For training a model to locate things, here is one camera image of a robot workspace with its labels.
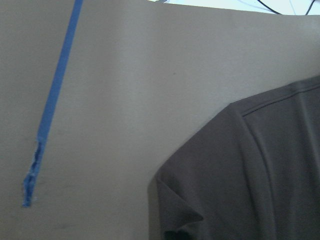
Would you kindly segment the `dark brown t-shirt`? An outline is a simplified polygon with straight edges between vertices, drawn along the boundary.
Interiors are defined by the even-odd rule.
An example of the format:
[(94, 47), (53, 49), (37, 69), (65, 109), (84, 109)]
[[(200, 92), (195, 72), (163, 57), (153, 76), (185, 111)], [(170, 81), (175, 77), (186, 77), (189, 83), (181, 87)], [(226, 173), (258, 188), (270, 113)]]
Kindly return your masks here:
[(231, 103), (155, 180), (164, 240), (319, 239), (319, 77)]

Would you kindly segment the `brown paper table cover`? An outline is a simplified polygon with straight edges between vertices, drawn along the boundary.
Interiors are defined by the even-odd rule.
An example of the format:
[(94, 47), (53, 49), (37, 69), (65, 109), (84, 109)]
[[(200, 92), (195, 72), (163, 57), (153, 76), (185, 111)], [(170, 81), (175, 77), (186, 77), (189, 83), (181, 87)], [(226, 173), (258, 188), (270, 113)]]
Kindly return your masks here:
[(85, 0), (30, 207), (23, 180), (74, 2), (0, 3), (0, 237), (158, 240), (154, 176), (229, 103), (320, 73), (320, 18)]

